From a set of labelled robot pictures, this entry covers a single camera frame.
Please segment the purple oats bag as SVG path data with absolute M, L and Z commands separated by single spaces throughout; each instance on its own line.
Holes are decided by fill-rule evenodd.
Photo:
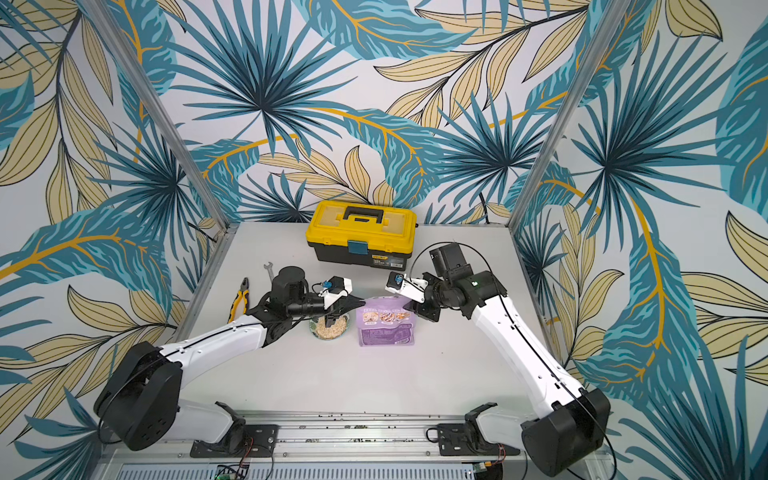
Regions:
M 415 315 L 405 308 L 409 299 L 399 296 L 373 297 L 355 310 L 358 343 L 361 347 L 407 346 L 415 340 Z

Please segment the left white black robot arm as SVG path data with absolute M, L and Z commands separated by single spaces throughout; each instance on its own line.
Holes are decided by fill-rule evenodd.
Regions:
M 192 440 L 229 457 L 247 450 L 253 441 L 243 416 L 224 402 L 183 400 L 181 391 L 229 360 L 275 343 L 301 322 L 333 324 L 364 306 L 352 291 L 350 279 L 333 276 L 315 292 L 303 269 L 288 266 L 272 278 L 270 291 L 258 303 L 226 325 L 163 346 L 134 345 L 95 402 L 98 439 L 132 451 L 160 440 Z

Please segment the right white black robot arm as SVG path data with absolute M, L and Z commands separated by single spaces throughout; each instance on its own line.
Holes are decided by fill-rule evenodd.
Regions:
M 434 267 L 421 278 L 420 317 L 460 312 L 481 330 L 520 381 L 531 410 L 516 413 L 494 402 L 470 411 L 466 424 L 488 444 L 525 452 L 544 474 L 555 477 L 610 441 L 611 404 L 599 389 L 588 391 L 532 333 L 492 268 L 475 272 L 464 244 L 436 242 L 426 247 Z

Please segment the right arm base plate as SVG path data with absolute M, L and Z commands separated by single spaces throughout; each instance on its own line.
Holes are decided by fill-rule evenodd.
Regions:
M 474 456 L 474 457 L 505 457 L 517 456 L 521 451 L 517 448 L 494 444 L 485 440 L 479 430 L 469 423 L 440 423 L 428 427 L 426 439 L 438 445 L 441 456 Z

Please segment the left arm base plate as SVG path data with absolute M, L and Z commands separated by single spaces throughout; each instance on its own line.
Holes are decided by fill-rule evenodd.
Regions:
M 208 443 L 195 440 L 192 458 L 268 458 L 274 453 L 279 426 L 276 424 L 234 425 L 222 440 Z

